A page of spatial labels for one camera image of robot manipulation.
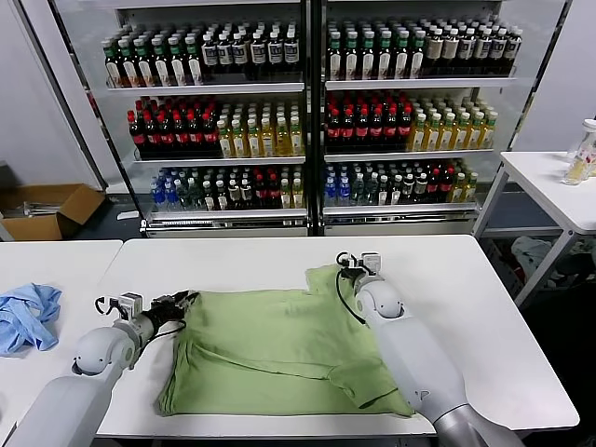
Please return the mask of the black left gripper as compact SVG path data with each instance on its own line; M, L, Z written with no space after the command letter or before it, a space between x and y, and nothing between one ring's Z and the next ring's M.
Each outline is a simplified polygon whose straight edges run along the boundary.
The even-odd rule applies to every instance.
M149 315L157 322L182 320L195 298L196 292L190 290L178 291L174 295L162 295L152 301Z

